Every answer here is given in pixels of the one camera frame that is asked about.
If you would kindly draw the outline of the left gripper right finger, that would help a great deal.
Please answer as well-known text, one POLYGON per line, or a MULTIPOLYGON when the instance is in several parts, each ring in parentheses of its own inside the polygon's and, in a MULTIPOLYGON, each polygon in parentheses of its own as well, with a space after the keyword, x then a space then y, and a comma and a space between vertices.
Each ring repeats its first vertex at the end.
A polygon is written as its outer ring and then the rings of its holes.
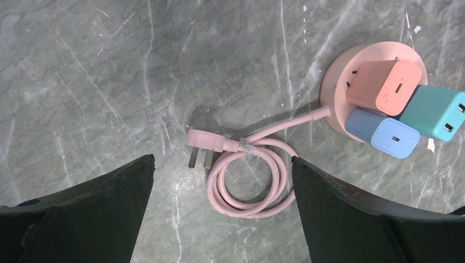
POLYGON ((464 209, 396 203, 292 158, 297 207, 312 262, 464 262, 464 209))

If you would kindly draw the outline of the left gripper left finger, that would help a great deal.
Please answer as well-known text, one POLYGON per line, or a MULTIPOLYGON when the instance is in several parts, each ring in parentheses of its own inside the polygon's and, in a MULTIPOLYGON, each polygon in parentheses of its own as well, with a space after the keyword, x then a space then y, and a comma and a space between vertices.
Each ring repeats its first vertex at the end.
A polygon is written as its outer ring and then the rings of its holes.
POLYGON ((130 262, 154 171, 154 155, 144 155, 65 190, 1 206, 1 262, 130 262))

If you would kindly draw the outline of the blue charger cube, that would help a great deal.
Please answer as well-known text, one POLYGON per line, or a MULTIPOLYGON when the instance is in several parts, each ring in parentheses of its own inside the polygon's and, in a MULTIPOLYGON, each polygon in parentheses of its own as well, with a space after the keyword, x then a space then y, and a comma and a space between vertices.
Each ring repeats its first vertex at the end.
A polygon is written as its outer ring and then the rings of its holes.
POLYGON ((396 119, 355 108, 345 122, 346 131, 395 158, 408 157, 417 146, 420 133, 396 119))

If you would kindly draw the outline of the orange charger cube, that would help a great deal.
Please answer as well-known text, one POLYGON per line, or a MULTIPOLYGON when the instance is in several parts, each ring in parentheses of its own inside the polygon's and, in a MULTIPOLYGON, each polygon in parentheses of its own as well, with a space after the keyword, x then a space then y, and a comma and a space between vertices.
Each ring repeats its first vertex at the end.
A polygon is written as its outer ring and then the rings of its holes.
POLYGON ((421 68, 410 60, 363 62, 346 93, 352 105, 385 113, 400 114, 422 77, 421 68))

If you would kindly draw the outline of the teal charger cube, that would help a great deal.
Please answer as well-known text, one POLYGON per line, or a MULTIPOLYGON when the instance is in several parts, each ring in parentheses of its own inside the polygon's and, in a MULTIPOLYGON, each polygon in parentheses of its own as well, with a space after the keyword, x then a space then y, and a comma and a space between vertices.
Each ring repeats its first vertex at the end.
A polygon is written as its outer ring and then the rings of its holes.
POLYGON ((423 136, 448 142, 464 122, 464 92, 418 85, 404 110, 394 118, 423 136))

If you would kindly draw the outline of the round pink socket hub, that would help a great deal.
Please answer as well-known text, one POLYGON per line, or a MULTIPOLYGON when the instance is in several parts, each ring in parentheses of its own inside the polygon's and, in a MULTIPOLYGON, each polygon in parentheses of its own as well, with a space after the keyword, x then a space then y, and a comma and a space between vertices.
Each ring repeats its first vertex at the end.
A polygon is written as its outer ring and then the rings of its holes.
POLYGON ((345 129, 345 122, 355 106, 347 102, 345 94, 358 70, 365 61, 406 59, 422 70, 419 84, 428 84, 428 74, 421 56, 408 45, 400 42, 385 41, 373 44, 361 44, 347 49, 338 55, 329 66, 321 83, 320 104, 327 105, 331 111, 325 118, 336 132, 355 141, 361 139, 345 129))

